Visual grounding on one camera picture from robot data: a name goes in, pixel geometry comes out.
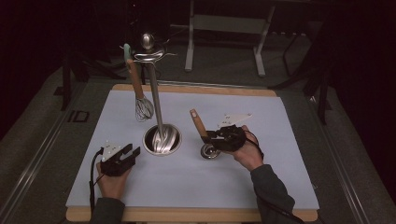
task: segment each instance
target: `wooden handle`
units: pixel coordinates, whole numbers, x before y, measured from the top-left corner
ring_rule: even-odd
[[[134,64],[134,61],[132,61],[132,59],[128,59],[126,62],[127,62],[129,75],[132,80],[132,85],[134,86],[134,94],[136,95],[136,99],[143,99],[145,98],[145,95],[143,93],[142,85],[140,84],[140,79],[139,79],[139,75],[137,74],[136,65]]]
[[[195,127],[197,128],[198,133],[201,135],[201,137],[208,137],[205,126],[202,123],[201,118],[199,117],[195,109],[190,110],[190,114],[192,117],[192,121],[194,121]]]

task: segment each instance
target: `human hand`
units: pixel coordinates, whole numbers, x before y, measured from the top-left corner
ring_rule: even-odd
[[[246,136],[252,142],[258,144],[256,137],[248,132],[248,127],[246,125],[242,126],[242,129],[245,131]],[[263,165],[262,155],[259,150],[249,141],[240,147],[238,150],[234,152],[223,151],[224,153],[233,155],[233,158],[236,161],[239,161],[241,165],[247,168],[249,171],[256,169],[259,166]]]
[[[129,173],[131,173],[132,168],[125,171],[125,173],[120,176],[108,176],[102,174],[100,162],[96,163],[96,169],[99,174],[98,185],[102,192],[102,197],[120,200],[125,189],[126,179],[128,178]]]

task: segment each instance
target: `whisk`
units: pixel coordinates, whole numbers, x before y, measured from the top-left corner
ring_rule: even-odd
[[[154,114],[154,106],[143,93],[134,61],[132,59],[127,59],[126,65],[132,80],[132,85],[134,86],[136,119],[140,122],[151,119]]]

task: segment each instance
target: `white paper sheet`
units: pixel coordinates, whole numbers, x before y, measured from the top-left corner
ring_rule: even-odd
[[[152,102],[151,93],[145,94]],[[156,125],[156,119],[136,121],[134,93],[111,91],[66,206],[89,206],[92,158],[108,140],[122,147],[130,143],[134,148],[141,147],[122,199],[126,206],[256,208],[248,170],[230,155],[220,154],[214,160],[201,157],[203,142],[190,115],[190,110],[195,108],[210,131],[218,129],[224,114],[252,114],[252,118],[237,126],[246,124],[256,134],[264,162],[271,164],[285,183],[296,201],[294,208],[318,209],[317,197],[280,98],[160,92],[160,101],[163,122],[181,131],[180,148],[164,157],[149,154],[143,147],[143,136]],[[100,197],[97,187],[96,197]]]

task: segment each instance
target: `person's arm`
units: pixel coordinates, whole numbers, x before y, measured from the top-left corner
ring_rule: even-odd
[[[268,164],[264,164],[256,137],[248,131],[247,126],[242,126],[242,129],[246,132],[247,138],[256,145],[246,141],[246,143],[235,152],[226,153],[232,154],[236,161],[239,161],[241,165],[250,171],[262,223],[298,223],[278,212],[283,210],[291,213],[294,200],[289,196],[285,185],[276,176],[272,167]]]
[[[91,223],[120,224],[125,208],[125,204],[120,199],[123,195],[126,179],[131,169],[127,170],[121,176],[108,176],[101,173],[100,163],[96,164],[96,168],[100,175],[98,185],[103,198],[99,198],[96,202]]]

